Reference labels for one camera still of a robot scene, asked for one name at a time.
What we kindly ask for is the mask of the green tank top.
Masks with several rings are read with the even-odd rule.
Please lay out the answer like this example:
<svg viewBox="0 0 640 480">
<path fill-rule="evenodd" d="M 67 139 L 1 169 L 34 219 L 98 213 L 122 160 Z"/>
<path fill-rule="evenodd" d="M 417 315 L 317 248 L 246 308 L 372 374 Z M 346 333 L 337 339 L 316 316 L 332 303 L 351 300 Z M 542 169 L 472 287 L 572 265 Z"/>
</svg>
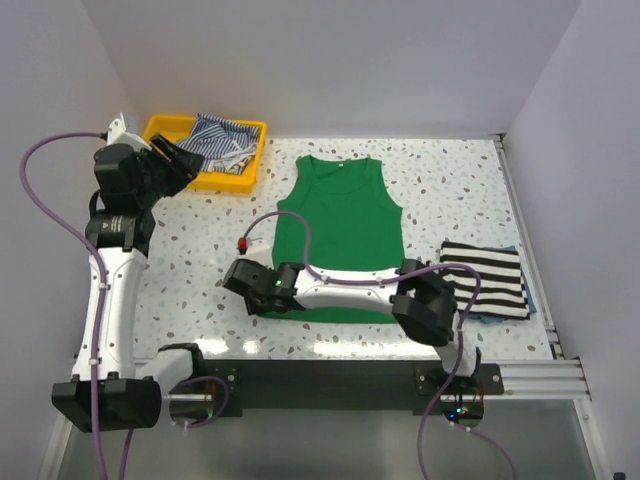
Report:
<svg viewBox="0 0 640 480">
<path fill-rule="evenodd" d="M 277 209 L 304 217 L 311 229 L 311 265 L 319 270 L 373 271 L 399 267 L 404 259 L 402 207 L 387 192 L 380 160 L 327 161 L 311 155 L 296 161 L 297 179 Z M 302 262 L 305 230 L 279 216 L 272 261 Z M 267 313 L 266 318 L 314 323 L 392 324 L 392 316 L 362 309 L 326 307 Z"/>
</svg>

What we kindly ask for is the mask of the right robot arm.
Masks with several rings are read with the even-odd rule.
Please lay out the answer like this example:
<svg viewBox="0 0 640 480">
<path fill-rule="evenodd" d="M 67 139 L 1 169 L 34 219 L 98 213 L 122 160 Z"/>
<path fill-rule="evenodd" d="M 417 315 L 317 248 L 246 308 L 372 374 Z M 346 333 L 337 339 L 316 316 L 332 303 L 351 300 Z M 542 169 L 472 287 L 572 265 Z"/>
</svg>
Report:
<svg viewBox="0 0 640 480">
<path fill-rule="evenodd" d="M 462 310 L 444 269 L 411 259 L 378 271 L 317 269 L 290 262 L 272 269 L 241 257 L 229 267 L 223 287 L 241 296 L 251 315 L 329 307 L 389 315 L 410 340 L 435 349 L 448 386 L 466 393 L 481 380 L 480 352 L 464 339 Z"/>
</svg>

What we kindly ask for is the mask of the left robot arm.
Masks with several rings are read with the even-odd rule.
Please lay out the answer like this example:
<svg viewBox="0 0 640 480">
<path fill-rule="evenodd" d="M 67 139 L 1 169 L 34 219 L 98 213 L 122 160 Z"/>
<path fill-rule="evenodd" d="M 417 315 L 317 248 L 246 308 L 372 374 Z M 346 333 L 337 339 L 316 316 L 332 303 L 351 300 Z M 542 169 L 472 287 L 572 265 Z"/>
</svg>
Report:
<svg viewBox="0 0 640 480">
<path fill-rule="evenodd" d="M 160 134 L 134 145 L 108 140 L 94 155 L 99 188 L 89 203 L 84 237 L 90 252 L 90 295 L 81 347 L 67 382 L 52 388 L 54 407 L 84 433 L 151 428 L 163 398 L 207 380 L 194 343 L 163 346 L 138 367 L 133 326 L 142 274 L 155 229 L 152 210 L 197 176 L 202 159 Z"/>
</svg>

